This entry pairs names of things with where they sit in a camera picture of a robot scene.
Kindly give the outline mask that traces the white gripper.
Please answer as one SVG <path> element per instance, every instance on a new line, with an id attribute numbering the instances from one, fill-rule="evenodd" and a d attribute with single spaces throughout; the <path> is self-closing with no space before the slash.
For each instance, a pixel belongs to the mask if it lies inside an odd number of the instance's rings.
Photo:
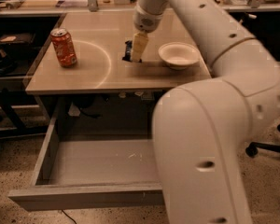
<path id="1" fill-rule="evenodd" d="M 162 19 L 164 7 L 137 4 L 133 14 L 133 24 L 139 31 L 133 35 L 131 61 L 138 63 L 148 43 L 147 33 L 154 32 Z"/>

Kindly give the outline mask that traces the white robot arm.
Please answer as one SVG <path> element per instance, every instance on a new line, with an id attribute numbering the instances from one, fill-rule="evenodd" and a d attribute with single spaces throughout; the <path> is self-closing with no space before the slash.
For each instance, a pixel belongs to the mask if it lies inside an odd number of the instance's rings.
<path id="1" fill-rule="evenodd" d="M 152 135 L 170 224 L 253 224 L 237 150 L 280 114 L 280 65 L 212 0 L 138 0 L 135 27 L 154 31 L 171 7 L 213 78 L 166 92 Z"/>

